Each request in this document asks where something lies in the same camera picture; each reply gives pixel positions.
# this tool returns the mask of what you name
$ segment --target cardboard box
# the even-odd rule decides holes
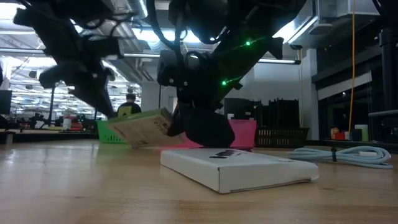
[[[165,150],[160,163],[222,194],[318,178],[318,166],[311,162],[234,149]]]
[[[169,137],[172,115],[166,110],[153,110],[108,121],[109,129],[132,147],[173,146],[184,143],[183,135]]]

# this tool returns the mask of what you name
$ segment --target orange cable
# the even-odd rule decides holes
[[[349,105],[349,125],[348,132],[351,133],[351,122],[353,119],[353,104],[354,104],[354,83],[355,83],[355,2],[353,1],[353,84],[351,87],[351,103]]]

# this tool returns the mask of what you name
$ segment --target computer monitor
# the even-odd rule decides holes
[[[11,113],[11,97],[11,90],[0,90],[0,114]]]

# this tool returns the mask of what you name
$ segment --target white box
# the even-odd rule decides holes
[[[318,178],[311,162],[234,149],[164,150],[160,163],[222,194]]]

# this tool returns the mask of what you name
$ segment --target black crate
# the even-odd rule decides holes
[[[298,148],[305,145],[309,128],[258,127],[256,147]]]

